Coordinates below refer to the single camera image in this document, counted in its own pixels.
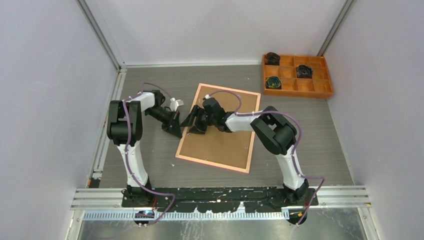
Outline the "blue green tape roll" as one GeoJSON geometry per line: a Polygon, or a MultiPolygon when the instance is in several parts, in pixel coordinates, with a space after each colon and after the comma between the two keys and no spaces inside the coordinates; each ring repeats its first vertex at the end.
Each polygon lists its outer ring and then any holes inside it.
{"type": "Polygon", "coordinates": [[[267,77],[266,80],[265,80],[265,88],[266,89],[281,90],[282,89],[281,79],[278,76],[267,77]]]}

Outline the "aluminium front rail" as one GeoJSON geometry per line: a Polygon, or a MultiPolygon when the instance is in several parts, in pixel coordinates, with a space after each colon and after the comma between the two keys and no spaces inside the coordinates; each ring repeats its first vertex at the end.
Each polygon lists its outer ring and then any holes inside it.
{"type": "Polygon", "coordinates": [[[80,188],[71,209],[85,220],[238,221],[286,220],[303,222],[313,209],[369,208],[363,186],[324,186],[310,189],[296,203],[283,198],[282,188],[178,187],[159,188],[150,200],[131,196],[120,188],[80,188]]]}

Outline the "black tape roll middle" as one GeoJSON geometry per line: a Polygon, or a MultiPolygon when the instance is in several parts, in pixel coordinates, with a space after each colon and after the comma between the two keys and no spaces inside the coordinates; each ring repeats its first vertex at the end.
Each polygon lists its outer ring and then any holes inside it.
{"type": "Polygon", "coordinates": [[[296,77],[300,79],[312,79],[313,69],[310,66],[300,64],[296,67],[296,77]]]}

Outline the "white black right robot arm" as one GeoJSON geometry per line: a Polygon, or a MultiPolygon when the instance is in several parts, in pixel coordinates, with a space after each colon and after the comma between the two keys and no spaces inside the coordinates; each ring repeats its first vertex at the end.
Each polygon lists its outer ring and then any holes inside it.
{"type": "Polygon", "coordinates": [[[302,176],[295,146],[297,130],[277,109],[267,106],[262,111],[238,113],[225,111],[214,98],[204,98],[194,106],[180,124],[189,133],[204,135],[209,126],[220,132],[252,132],[278,161],[283,175],[282,196],[291,205],[299,205],[306,197],[309,183],[302,176]]]}

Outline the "black tape roll top-left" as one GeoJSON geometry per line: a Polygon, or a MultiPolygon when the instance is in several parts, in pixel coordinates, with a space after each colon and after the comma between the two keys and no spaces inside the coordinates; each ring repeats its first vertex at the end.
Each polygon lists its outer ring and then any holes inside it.
{"type": "Polygon", "coordinates": [[[268,66],[279,66],[281,57],[274,52],[268,52],[264,55],[264,64],[268,66]]]}

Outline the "aluminium left rail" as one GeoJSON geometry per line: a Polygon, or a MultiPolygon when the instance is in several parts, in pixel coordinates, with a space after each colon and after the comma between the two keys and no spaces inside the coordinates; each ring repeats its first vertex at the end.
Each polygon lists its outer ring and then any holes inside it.
{"type": "Polygon", "coordinates": [[[116,75],[111,93],[106,100],[105,104],[105,114],[101,123],[100,135],[98,136],[96,147],[94,151],[94,156],[92,159],[92,164],[90,171],[87,175],[87,183],[85,188],[94,188],[100,185],[100,180],[103,175],[103,168],[105,164],[105,159],[108,151],[109,139],[107,137],[107,124],[109,116],[109,105],[111,101],[117,100],[122,94],[122,89],[127,74],[128,67],[124,63],[119,67],[119,70],[116,75]]]}

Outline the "orange compartment tray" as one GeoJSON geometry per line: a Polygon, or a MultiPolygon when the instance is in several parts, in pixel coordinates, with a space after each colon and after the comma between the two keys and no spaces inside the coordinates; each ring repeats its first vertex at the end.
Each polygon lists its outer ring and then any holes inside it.
{"type": "Polygon", "coordinates": [[[268,96],[329,99],[333,86],[323,56],[268,52],[262,55],[263,93],[268,96]]]}

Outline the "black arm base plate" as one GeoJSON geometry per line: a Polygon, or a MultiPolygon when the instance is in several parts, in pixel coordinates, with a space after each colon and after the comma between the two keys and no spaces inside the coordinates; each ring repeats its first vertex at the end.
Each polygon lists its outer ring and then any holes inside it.
{"type": "Polygon", "coordinates": [[[247,213],[279,212],[282,207],[305,208],[308,204],[318,205],[309,188],[299,200],[290,200],[282,187],[158,187],[151,201],[127,200],[121,190],[122,207],[149,208],[169,213],[234,213],[243,207],[247,213]]]}

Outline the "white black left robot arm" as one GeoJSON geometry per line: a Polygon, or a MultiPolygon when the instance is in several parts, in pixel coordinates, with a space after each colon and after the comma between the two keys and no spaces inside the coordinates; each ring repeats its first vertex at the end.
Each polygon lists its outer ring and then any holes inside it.
{"type": "Polygon", "coordinates": [[[159,121],[164,132],[182,138],[178,108],[184,102],[171,97],[169,105],[163,106],[165,100],[160,90],[148,90],[109,104],[106,134],[117,146],[124,162],[127,184],[123,196],[126,200],[135,200],[141,207],[148,207],[156,194],[141,154],[142,115],[159,121]]]}

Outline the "aluminium rail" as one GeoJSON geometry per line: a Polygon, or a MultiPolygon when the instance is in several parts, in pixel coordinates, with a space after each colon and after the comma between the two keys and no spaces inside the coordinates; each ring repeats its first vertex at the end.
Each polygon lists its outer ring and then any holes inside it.
{"type": "Polygon", "coordinates": [[[100,185],[100,180],[103,175],[103,168],[105,164],[105,159],[108,151],[109,139],[107,137],[107,124],[109,116],[109,105],[111,101],[117,100],[122,94],[122,89],[127,74],[128,67],[124,63],[119,67],[119,70],[116,75],[111,93],[106,100],[105,104],[105,114],[101,123],[100,135],[98,136],[96,147],[94,151],[94,156],[92,159],[92,164],[90,171],[87,175],[87,183],[85,188],[94,188],[100,185]]]}
{"type": "Polygon", "coordinates": [[[313,209],[369,208],[363,186],[324,186],[310,189],[296,203],[283,198],[282,188],[178,187],[159,188],[150,200],[131,196],[120,188],[80,188],[71,209],[85,220],[238,221],[286,220],[303,222],[313,209]]]}

